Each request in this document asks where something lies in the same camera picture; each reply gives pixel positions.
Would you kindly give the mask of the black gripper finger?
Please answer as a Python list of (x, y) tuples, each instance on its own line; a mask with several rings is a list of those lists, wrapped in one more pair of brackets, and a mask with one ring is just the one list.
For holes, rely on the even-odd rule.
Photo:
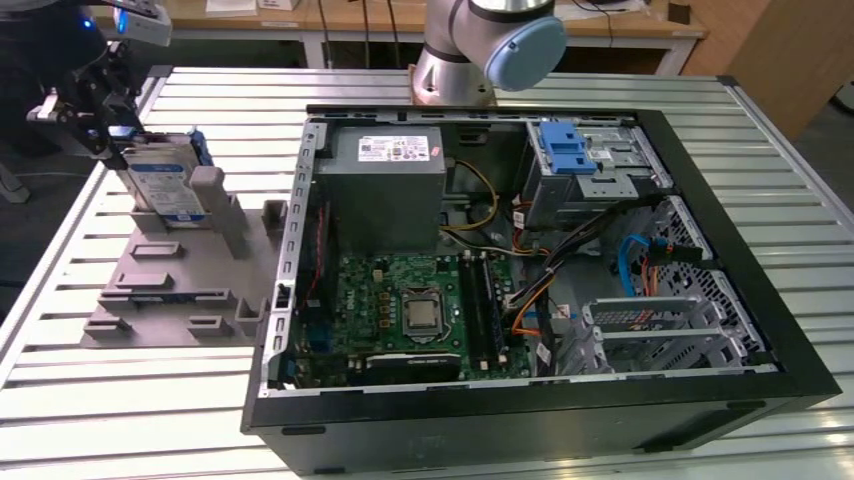
[(141, 127), (136, 98), (141, 92), (144, 78), (132, 55), (128, 42), (108, 45), (108, 84), (111, 87), (109, 106), (116, 121), (123, 126)]
[(27, 121), (68, 155), (95, 158), (108, 168), (128, 167), (109, 131), (128, 126), (128, 89), (107, 69), (67, 73)]

